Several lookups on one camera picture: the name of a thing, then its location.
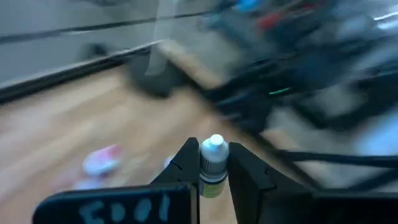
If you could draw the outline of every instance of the bottle label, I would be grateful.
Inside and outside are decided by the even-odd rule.
[[[211,183],[200,179],[199,181],[199,191],[200,195],[206,198],[213,198],[219,196],[224,189],[225,178],[219,182]]]

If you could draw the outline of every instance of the green light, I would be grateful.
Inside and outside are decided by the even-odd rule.
[[[287,91],[287,90],[289,90],[289,89],[290,89],[290,87],[287,87],[287,88],[284,88],[284,89],[281,89],[281,90],[277,90],[277,91],[270,92],[270,93],[268,93],[268,94],[270,94],[270,95],[275,95],[275,94],[278,94],[278,93],[283,93],[283,92],[285,92],[285,91]]]

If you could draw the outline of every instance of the desk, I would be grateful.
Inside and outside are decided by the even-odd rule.
[[[250,137],[220,121],[188,87],[166,100],[127,85],[125,67],[106,70],[0,108],[0,217],[2,224],[30,223],[45,197],[70,190],[86,177],[81,163],[91,151],[119,144],[120,168],[105,187],[148,184],[189,137],[214,133],[240,142],[293,177]],[[236,223],[228,184],[214,199],[201,197],[201,223]]]

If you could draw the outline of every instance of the dropper bottle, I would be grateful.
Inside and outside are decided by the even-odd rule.
[[[219,134],[200,146],[200,194],[212,198],[222,193],[227,178],[228,143]]]

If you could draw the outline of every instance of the pink object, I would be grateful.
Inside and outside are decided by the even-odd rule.
[[[118,145],[90,153],[83,161],[83,170],[88,175],[103,175],[115,170],[120,163],[121,150]]]

